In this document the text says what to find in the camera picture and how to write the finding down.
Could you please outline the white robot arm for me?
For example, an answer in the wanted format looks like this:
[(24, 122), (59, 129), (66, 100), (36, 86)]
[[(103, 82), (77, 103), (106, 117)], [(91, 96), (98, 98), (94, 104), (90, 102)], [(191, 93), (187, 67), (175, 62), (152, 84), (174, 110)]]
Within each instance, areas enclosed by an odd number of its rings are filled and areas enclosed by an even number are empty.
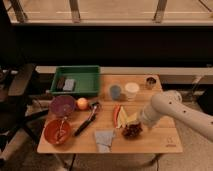
[(163, 116), (184, 123), (213, 142), (213, 116), (183, 105), (181, 94), (175, 90), (154, 94), (150, 102), (137, 113), (137, 120), (133, 121), (133, 124), (142, 123), (152, 128)]

